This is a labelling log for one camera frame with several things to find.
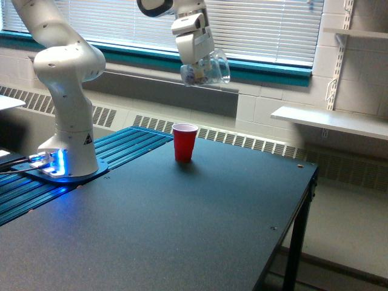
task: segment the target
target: blue led light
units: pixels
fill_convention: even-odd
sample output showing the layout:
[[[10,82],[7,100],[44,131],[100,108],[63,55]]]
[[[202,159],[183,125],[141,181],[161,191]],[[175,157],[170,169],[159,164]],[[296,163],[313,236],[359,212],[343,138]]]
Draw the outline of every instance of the blue led light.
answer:
[[[65,154],[62,150],[58,150],[58,175],[65,175]]]

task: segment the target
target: window sill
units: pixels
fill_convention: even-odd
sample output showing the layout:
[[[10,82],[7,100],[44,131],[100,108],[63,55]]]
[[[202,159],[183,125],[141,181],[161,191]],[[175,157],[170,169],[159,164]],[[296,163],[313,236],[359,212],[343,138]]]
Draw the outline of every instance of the window sill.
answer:
[[[178,73],[181,67],[179,54],[162,52],[123,45],[105,44],[90,41],[99,48],[108,61],[124,62],[130,65],[147,65],[161,70]],[[0,32],[0,45],[41,49],[28,33]],[[263,64],[258,62],[229,60],[231,77],[234,82],[273,82],[286,85],[308,87],[312,69],[284,65]]]

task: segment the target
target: cable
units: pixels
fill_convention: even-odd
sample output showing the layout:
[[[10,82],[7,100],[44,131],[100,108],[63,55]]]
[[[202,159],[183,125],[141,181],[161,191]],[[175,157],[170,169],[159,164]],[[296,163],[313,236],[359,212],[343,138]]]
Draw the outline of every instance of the cable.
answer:
[[[24,162],[29,162],[29,161],[30,161],[29,159],[25,158],[25,159],[19,159],[17,161],[13,161],[13,162],[7,162],[7,163],[0,166],[0,170],[4,170],[4,169],[10,168],[12,166],[15,166],[18,164],[23,164]]]
[[[11,174],[17,174],[17,173],[25,173],[25,172],[29,172],[29,171],[34,171],[34,170],[43,169],[43,168],[46,168],[46,167],[48,167],[48,166],[49,166],[49,165],[46,164],[46,165],[43,165],[43,166],[40,166],[40,167],[30,168],[30,169],[25,169],[25,170],[9,171],[9,172],[0,172],[0,175],[11,175]]]

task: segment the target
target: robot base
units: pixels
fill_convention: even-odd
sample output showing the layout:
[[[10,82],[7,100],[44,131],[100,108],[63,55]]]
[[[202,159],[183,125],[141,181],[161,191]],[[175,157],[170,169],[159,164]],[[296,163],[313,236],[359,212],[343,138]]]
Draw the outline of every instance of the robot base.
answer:
[[[97,159],[98,163],[98,171],[82,177],[66,177],[66,178],[52,178],[44,173],[42,173],[40,170],[32,170],[29,172],[25,172],[25,175],[31,176],[33,178],[37,178],[52,184],[59,184],[59,185],[83,185],[87,182],[90,182],[103,174],[107,173],[109,171],[108,169],[108,163],[103,161],[102,159]],[[12,167],[12,170],[27,170],[30,169],[29,163],[20,164],[17,166]]]

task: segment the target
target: clear plastic cup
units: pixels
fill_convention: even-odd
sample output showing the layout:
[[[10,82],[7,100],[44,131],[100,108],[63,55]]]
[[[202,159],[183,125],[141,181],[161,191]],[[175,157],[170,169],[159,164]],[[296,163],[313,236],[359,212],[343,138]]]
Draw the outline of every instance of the clear plastic cup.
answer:
[[[186,86],[230,82],[229,63],[219,48],[196,64],[181,67],[182,80]]]

